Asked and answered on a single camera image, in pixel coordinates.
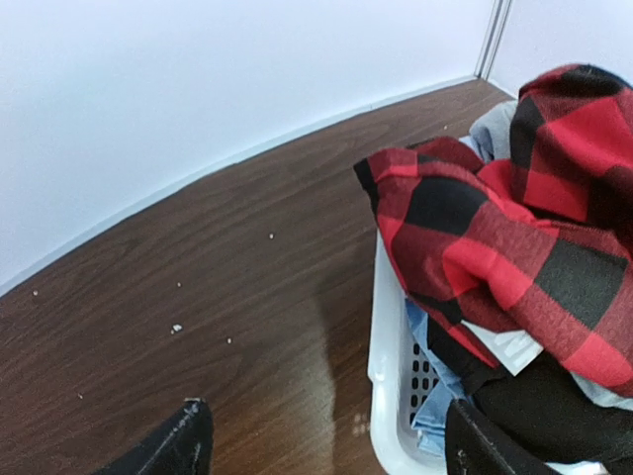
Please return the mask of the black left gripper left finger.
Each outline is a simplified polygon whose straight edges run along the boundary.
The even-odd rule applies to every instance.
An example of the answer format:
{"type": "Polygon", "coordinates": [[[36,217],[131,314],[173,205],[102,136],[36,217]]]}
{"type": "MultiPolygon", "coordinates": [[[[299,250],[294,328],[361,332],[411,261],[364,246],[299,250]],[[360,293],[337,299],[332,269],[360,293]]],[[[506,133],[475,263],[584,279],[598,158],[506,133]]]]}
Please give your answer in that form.
{"type": "Polygon", "coordinates": [[[208,403],[186,399],[146,438],[95,474],[210,474],[213,447],[214,422],[208,403]]]}

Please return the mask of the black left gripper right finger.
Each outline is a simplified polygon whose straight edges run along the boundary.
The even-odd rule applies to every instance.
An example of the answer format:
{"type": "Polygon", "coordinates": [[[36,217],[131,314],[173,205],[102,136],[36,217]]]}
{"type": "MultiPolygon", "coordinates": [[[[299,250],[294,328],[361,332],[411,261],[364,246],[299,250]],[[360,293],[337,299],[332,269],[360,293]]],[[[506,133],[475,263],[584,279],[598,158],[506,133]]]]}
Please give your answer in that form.
{"type": "Polygon", "coordinates": [[[449,475],[557,474],[465,400],[453,400],[445,429],[449,475]]]}

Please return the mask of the red black plaid shirt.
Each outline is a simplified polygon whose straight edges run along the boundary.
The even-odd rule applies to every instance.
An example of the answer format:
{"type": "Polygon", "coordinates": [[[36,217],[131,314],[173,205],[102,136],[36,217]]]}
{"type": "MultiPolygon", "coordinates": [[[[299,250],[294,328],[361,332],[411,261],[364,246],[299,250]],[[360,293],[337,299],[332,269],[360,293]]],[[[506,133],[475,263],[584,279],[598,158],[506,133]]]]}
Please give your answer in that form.
{"type": "Polygon", "coordinates": [[[387,255],[439,331],[525,331],[565,369],[632,393],[632,88],[589,64],[519,92],[506,159],[447,137],[359,161],[387,255]]]}

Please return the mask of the light blue shirt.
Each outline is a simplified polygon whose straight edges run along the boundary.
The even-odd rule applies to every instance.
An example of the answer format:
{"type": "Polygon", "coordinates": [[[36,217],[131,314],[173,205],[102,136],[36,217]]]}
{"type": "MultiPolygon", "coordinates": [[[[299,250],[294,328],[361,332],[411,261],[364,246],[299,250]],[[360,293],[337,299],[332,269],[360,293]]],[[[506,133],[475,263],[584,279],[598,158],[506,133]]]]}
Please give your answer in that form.
{"type": "Polygon", "coordinates": [[[413,301],[406,299],[409,329],[421,354],[435,371],[437,384],[414,413],[410,426],[419,435],[419,450],[437,457],[445,455],[447,413],[453,400],[471,402],[464,391],[461,378],[438,358],[428,347],[428,314],[413,301]]]}

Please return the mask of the white plastic laundry basket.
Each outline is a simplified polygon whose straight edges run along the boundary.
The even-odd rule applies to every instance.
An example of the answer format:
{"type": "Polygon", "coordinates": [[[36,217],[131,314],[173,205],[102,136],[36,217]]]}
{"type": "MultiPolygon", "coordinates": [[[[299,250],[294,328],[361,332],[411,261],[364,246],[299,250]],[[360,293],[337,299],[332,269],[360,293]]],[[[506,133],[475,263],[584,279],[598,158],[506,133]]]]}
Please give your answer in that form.
{"type": "Polygon", "coordinates": [[[380,237],[376,241],[368,377],[373,385],[370,435],[389,474],[446,474],[443,455],[418,447],[411,427],[437,375],[408,324],[405,292],[380,237]]]}

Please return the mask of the grey shirt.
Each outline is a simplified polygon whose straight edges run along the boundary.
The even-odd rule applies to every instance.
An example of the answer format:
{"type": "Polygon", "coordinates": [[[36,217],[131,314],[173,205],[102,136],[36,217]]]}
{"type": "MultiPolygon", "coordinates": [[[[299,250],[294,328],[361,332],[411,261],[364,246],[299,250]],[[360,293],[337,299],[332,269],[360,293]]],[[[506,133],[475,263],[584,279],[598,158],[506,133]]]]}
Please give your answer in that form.
{"type": "Polygon", "coordinates": [[[510,158],[510,125],[518,102],[509,100],[491,108],[469,130],[484,162],[510,158]]]}

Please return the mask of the aluminium corner post right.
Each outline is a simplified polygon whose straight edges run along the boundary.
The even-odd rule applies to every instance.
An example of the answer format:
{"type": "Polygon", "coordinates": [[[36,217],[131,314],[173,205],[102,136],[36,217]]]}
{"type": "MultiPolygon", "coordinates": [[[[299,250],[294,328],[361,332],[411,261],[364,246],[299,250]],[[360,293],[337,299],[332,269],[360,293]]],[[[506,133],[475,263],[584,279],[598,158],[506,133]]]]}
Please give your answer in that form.
{"type": "Polygon", "coordinates": [[[494,1],[479,58],[475,66],[474,75],[476,78],[489,80],[512,3],[512,0],[494,1]]]}

